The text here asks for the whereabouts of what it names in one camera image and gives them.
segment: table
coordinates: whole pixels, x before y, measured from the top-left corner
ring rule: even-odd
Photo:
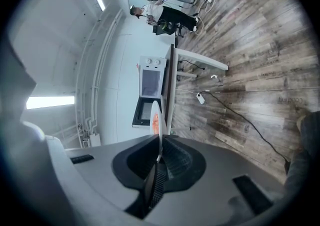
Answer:
[[[162,113],[164,115],[164,120],[167,128],[167,135],[170,135],[171,130],[190,130],[190,127],[184,128],[172,128],[172,118],[175,107],[175,95],[176,95],[176,83],[177,83],[177,75],[182,77],[192,77],[196,78],[196,74],[190,74],[185,72],[178,72],[178,60],[179,56],[184,57],[186,59],[195,60],[200,63],[204,63],[221,70],[227,71],[229,69],[228,65],[223,64],[217,60],[211,59],[201,54],[197,54],[194,52],[186,51],[183,49],[175,48],[174,44],[168,49],[168,52],[165,58],[168,60],[168,69],[167,74],[164,77],[164,86],[163,92],[161,95],[161,107]]]

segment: wooden plank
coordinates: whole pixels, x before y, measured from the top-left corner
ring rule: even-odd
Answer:
[[[184,9],[193,14],[195,8]],[[297,119],[319,110],[320,67],[317,40],[298,0],[217,0],[201,11],[204,30],[179,40],[179,49],[228,65],[228,71],[182,63],[197,78],[183,79],[178,89],[210,90],[228,107],[245,116],[287,158],[300,145]],[[172,125],[184,138],[230,149],[282,183],[284,159],[243,118],[203,94],[176,91]]]

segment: white power adapter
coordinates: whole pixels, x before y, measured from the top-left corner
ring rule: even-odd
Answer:
[[[197,97],[197,99],[199,100],[199,102],[201,103],[201,104],[204,104],[205,103],[205,99],[204,99],[204,97],[201,95],[201,93],[197,93],[196,94],[196,97]]]

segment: black cable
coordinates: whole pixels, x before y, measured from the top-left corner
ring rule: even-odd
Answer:
[[[194,65],[194,66],[197,66],[199,69],[205,70],[205,68],[201,68],[201,67],[199,67],[198,65],[196,65],[196,64],[194,64],[194,63],[192,63],[192,62],[190,62],[190,61],[188,61],[188,60],[179,60],[178,62],[179,62],[179,63],[188,62],[188,63],[190,63],[190,64],[192,64],[192,65]]]
[[[172,6],[171,6],[171,5],[169,5],[169,4],[167,4],[167,3],[165,3],[164,1],[163,1],[163,3],[164,3],[165,5],[167,5],[167,6],[169,6],[169,7],[171,7],[171,8],[172,8]]]
[[[285,164],[284,164],[284,168],[287,170],[289,169],[290,166],[290,162],[285,158],[285,156],[283,156],[281,153],[279,153],[275,147],[268,142],[263,136],[262,134],[259,132],[259,130],[255,127],[255,125],[253,123],[251,123],[248,119],[246,119],[244,116],[242,116],[241,114],[235,112],[233,109],[229,108],[227,105],[225,105],[222,101],[220,101],[217,97],[215,97],[212,93],[207,92],[207,91],[201,91],[201,93],[206,93],[211,95],[213,98],[215,98],[219,103],[221,103],[224,107],[226,107],[228,110],[232,111],[234,114],[237,114],[238,116],[242,117],[245,121],[247,121],[251,126],[253,126],[253,128],[257,131],[257,133],[260,135],[260,137],[262,138],[262,140],[264,140],[267,144],[269,144],[271,146],[271,148],[274,150],[275,153],[279,154],[281,157],[283,157],[283,159],[285,160]]]
[[[184,8],[184,9],[189,9],[189,8],[192,8],[193,6],[195,6],[196,4],[199,3],[200,0],[198,0],[195,4],[192,4],[190,7],[183,7],[182,5],[178,5],[178,7],[180,8]]]

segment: microwave window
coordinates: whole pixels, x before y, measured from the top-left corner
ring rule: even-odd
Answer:
[[[160,71],[147,70],[142,71],[142,95],[143,96],[158,96]]]
[[[145,102],[142,106],[142,112],[140,115],[140,120],[150,120],[151,117],[151,109],[152,109],[152,103]]]

